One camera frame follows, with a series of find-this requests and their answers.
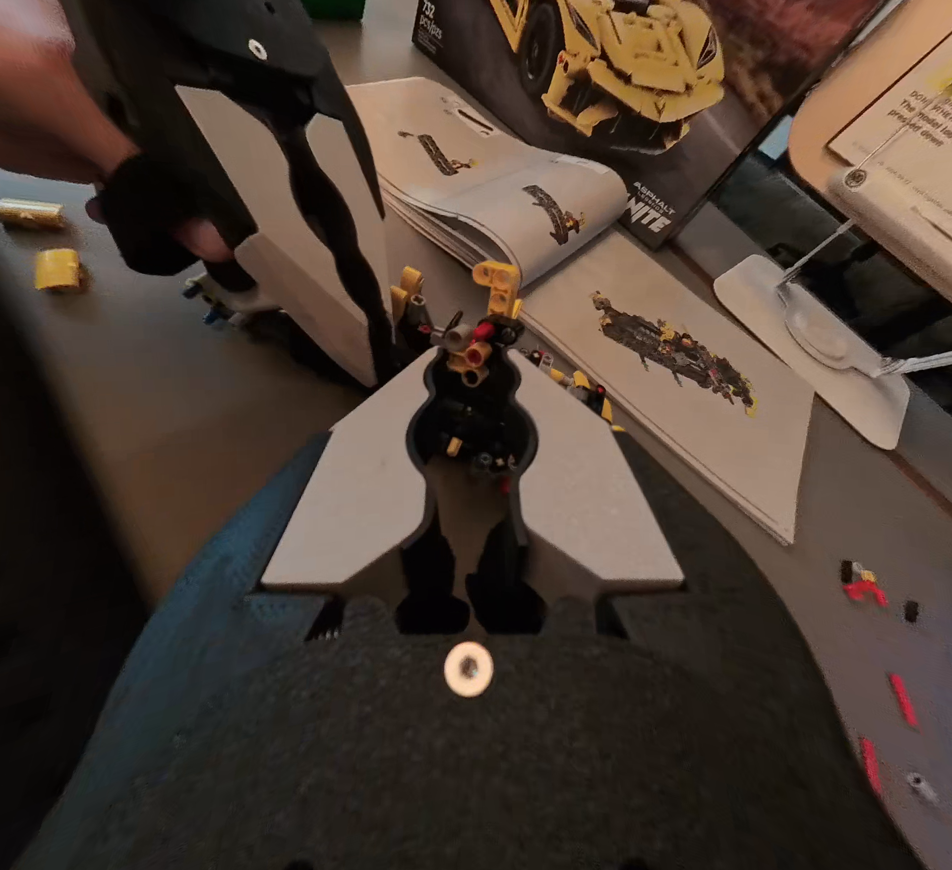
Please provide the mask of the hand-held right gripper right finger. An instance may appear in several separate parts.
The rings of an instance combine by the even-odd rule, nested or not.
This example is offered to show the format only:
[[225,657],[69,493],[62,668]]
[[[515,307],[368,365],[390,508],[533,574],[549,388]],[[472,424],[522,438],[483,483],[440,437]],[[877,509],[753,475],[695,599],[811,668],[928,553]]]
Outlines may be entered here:
[[521,353],[511,357],[515,403],[536,436],[516,488],[528,585],[547,604],[680,588],[683,570],[611,426]]

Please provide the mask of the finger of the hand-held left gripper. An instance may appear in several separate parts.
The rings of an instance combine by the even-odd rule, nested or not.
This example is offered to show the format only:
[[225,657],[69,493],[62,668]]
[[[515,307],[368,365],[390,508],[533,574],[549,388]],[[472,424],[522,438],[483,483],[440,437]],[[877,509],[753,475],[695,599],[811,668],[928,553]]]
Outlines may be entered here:
[[380,305],[391,316],[385,216],[378,206],[345,125],[327,115],[315,115],[306,127],[306,140],[319,169],[333,186],[333,221],[322,223],[339,276],[352,297],[365,304],[375,289]]
[[[336,216],[336,193],[312,155],[306,127],[323,114],[276,133],[219,91],[178,87],[177,93],[255,223],[255,233],[237,245],[234,256],[256,281],[258,294],[282,308],[360,384],[386,384],[396,373],[392,315],[383,311],[375,289],[368,304],[352,297],[322,226]],[[348,133],[353,127],[327,116]],[[372,161],[366,151],[354,150],[384,214]]]

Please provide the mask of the open instruction booklet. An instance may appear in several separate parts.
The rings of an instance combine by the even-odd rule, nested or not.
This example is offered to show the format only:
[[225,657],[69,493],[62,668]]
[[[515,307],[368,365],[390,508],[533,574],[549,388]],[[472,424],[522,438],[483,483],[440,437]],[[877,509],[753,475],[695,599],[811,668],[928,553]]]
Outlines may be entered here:
[[626,236],[621,176],[530,146],[433,80],[348,92],[387,209],[465,266],[519,269],[528,327],[793,543],[813,390]]

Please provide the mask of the tan sign board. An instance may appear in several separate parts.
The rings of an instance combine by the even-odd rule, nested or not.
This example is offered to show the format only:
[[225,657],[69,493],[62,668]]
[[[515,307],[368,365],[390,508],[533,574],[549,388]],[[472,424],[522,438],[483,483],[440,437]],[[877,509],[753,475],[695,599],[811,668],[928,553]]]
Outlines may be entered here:
[[941,294],[950,297],[950,238],[902,209],[883,180],[864,169],[863,185],[851,189],[848,161],[828,149],[839,131],[940,42],[898,20],[881,26],[852,50],[811,91],[794,118],[789,155],[795,173],[864,233]]

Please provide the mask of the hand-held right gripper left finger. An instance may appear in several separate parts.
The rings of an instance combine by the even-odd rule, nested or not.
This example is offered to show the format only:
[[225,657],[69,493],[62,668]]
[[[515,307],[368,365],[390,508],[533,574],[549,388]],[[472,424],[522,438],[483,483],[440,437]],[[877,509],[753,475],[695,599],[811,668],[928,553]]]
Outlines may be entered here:
[[335,424],[261,576],[268,591],[343,591],[425,525],[427,482],[411,426],[438,357],[422,354]]

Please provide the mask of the toy car set box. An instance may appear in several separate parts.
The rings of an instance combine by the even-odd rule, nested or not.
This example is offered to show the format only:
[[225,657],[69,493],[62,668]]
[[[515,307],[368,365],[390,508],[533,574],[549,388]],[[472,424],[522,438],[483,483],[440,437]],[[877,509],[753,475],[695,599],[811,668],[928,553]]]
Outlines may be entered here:
[[416,47],[531,145],[611,166],[659,247],[887,0],[420,0]]

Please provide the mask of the cluster of yellow brick pieces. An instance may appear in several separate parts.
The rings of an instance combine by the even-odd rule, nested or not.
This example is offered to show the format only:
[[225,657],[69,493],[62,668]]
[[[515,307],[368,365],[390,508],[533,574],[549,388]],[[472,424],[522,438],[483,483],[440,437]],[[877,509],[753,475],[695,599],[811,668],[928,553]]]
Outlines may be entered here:
[[[1,223],[25,232],[61,232],[66,225],[65,210],[57,203],[3,197]],[[74,248],[54,247],[36,254],[33,281],[41,292],[81,292],[86,288],[87,274]]]

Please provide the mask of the toy brick car chassis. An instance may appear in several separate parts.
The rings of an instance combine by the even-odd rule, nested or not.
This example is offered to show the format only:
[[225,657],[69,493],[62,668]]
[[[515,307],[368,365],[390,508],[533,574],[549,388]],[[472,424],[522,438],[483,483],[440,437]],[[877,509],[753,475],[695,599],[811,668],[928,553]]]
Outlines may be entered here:
[[[404,267],[400,283],[390,288],[391,302],[395,307],[395,313],[399,316],[397,350],[404,363],[436,345],[438,338],[446,333],[446,329],[436,328],[428,315],[419,316],[416,324],[411,326],[412,305],[423,303],[420,293],[423,282],[420,270]],[[183,296],[188,300],[199,298],[208,306],[204,317],[208,325],[217,321],[227,321],[248,332],[274,329],[287,340],[292,354],[300,361],[310,357],[314,362],[318,362],[322,356],[316,343],[292,322],[285,311],[273,305],[265,297],[258,297],[255,290],[238,294],[228,292],[207,272],[187,279],[184,283]],[[553,355],[550,352],[525,348],[522,348],[520,352],[573,397],[599,414],[610,425],[612,431],[625,431],[623,426],[614,423],[612,404],[602,385],[590,381],[582,371],[576,370],[571,374],[560,371],[555,367]]]

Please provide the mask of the black yellow toy brick subassembly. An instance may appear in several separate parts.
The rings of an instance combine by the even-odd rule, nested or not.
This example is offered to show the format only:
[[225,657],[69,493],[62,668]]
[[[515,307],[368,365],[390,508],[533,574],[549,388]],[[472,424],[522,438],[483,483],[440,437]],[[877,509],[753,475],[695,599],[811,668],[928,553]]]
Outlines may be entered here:
[[485,315],[467,324],[458,314],[443,329],[423,372],[427,399],[408,442],[422,469],[443,458],[507,495],[536,446],[517,404],[523,377],[511,358],[523,332],[521,276],[515,266],[486,260],[473,267],[472,279],[487,290]]

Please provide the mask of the scatter of coloured connector pins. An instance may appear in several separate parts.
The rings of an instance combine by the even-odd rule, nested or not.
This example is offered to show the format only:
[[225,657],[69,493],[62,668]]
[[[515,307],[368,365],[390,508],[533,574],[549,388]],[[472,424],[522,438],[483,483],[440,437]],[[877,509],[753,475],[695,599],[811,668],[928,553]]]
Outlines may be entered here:
[[[839,566],[839,584],[850,602],[875,604],[875,608],[887,613],[890,605],[886,591],[878,582],[873,571],[864,568],[855,560],[842,560]],[[904,725],[916,732],[920,731],[920,721],[914,703],[904,679],[899,673],[887,672],[887,684]],[[883,781],[875,744],[867,736],[859,737],[859,748],[863,771],[874,793],[883,795]],[[939,807],[940,799],[935,788],[917,771],[909,771],[904,780],[914,796],[931,807]]]

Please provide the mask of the person's left hand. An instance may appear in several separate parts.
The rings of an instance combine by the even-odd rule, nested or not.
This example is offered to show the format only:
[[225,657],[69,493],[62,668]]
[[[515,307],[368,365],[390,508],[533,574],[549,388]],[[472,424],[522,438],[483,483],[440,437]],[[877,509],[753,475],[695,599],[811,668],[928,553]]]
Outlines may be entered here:
[[1,0],[2,170],[94,186],[87,211],[133,271],[171,276],[198,260],[231,262],[201,187],[115,126],[73,53],[58,0]]

